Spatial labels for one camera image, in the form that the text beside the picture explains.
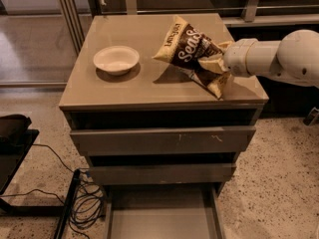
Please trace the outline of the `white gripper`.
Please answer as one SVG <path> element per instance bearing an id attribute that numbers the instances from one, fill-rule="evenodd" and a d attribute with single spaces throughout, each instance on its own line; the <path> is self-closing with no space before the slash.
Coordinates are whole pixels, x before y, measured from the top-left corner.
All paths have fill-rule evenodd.
<path id="1" fill-rule="evenodd" d="M 223 59 L 200 58 L 199 64 L 206 70 L 216 74 L 224 74 L 229 71 L 235 77 L 249 78 L 247 56 L 250 48 L 257 40 L 240 39 L 237 42 L 225 41 L 218 44 L 219 51 L 224 53 Z"/>

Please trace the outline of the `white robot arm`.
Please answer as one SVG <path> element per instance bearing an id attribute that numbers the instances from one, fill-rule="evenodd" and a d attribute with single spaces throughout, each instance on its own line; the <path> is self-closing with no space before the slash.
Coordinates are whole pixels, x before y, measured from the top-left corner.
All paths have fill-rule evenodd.
<path id="1" fill-rule="evenodd" d="M 240 39 L 226 44 L 223 54 L 198 59 L 217 74 L 235 77 L 261 76 L 286 84 L 319 88 L 319 34 L 298 30 L 281 41 Z"/>

